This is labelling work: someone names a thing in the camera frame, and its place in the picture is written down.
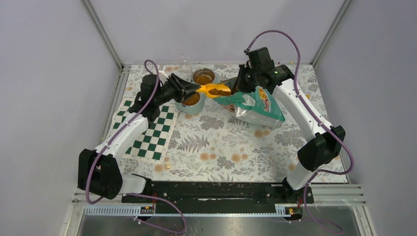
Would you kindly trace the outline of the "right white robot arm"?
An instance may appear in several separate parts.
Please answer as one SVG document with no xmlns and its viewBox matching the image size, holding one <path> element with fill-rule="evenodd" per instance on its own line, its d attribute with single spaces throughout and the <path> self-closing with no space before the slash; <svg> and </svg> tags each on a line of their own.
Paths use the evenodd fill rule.
<svg viewBox="0 0 417 236">
<path fill-rule="evenodd" d="M 299 163 L 284 180 L 284 200 L 293 203 L 301 197 L 301 188 L 324 164 L 340 154 L 346 132 L 342 126 L 333 126 L 309 102 L 298 88 L 294 73 L 286 65 L 275 65 L 266 47 L 245 50 L 246 64 L 239 65 L 236 88 L 254 92 L 262 87 L 294 118 L 307 143 L 297 152 Z"/>
</svg>

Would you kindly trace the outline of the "teal dog food bag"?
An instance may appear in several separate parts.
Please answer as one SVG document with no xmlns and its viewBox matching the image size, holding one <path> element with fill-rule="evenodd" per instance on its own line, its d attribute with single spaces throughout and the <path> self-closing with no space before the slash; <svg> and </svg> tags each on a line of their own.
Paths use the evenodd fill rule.
<svg viewBox="0 0 417 236">
<path fill-rule="evenodd" d="M 268 90 L 257 86 L 254 92 L 237 92 L 214 98 L 219 105 L 239 120 L 250 124 L 277 128 L 285 117 L 275 98 Z"/>
</svg>

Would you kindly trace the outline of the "yellow plastic scoop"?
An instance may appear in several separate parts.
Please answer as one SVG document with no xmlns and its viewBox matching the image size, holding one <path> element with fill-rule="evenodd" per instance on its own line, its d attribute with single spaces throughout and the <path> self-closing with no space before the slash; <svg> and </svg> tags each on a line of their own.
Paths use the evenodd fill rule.
<svg viewBox="0 0 417 236">
<path fill-rule="evenodd" d="M 221 96 L 230 96 L 232 91 L 229 87 L 222 84 L 206 84 L 200 86 L 196 92 L 200 92 L 206 95 L 208 98 L 217 98 Z"/>
</svg>

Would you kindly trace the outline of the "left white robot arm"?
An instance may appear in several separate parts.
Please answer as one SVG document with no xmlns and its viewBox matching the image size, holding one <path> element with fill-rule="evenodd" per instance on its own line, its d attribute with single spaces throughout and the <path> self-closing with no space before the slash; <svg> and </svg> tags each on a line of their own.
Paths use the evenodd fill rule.
<svg viewBox="0 0 417 236">
<path fill-rule="evenodd" d="M 93 193 L 110 200 L 119 193 L 133 193 L 140 202 L 150 200 L 153 190 L 146 185 L 147 179 L 121 174 L 119 162 L 134 141 L 157 119 L 160 106 L 171 100 L 182 102 L 199 88 L 200 85 L 174 73 L 163 84 L 156 74 L 145 75 L 126 119 L 115 133 L 93 150 L 84 149 L 79 154 L 77 187 L 86 194 Z"/>
</svg>

